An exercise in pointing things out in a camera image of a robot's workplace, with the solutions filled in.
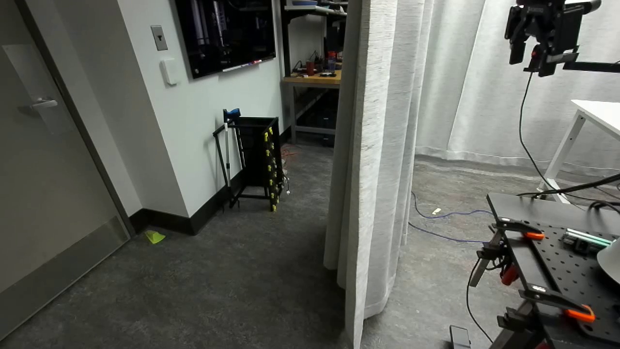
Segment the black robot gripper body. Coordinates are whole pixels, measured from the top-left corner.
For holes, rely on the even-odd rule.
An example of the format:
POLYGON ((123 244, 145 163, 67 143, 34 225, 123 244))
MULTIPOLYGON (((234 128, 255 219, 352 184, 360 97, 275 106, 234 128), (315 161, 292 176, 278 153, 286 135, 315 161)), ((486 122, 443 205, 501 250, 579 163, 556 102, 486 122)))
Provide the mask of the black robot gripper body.
POLYGON ((552 73, 557 64, 573 64, 579 56, 581 19, 600 4, 602 0, 515 0, 503 31, 509 62, 521 64, 525 42, 534 37, 528 71, 552 73))

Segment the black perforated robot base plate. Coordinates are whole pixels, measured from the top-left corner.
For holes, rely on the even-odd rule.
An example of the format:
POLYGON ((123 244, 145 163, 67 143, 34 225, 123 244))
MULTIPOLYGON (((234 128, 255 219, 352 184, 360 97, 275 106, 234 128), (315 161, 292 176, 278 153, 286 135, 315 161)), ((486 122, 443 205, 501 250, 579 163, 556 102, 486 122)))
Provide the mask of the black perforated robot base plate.
POLYGON ((526 223, 544 240, 513 244, 521 304, 497 316, 492 349, 620 349, 620 219, 513 194, 488 194, 494 223, 526 223))

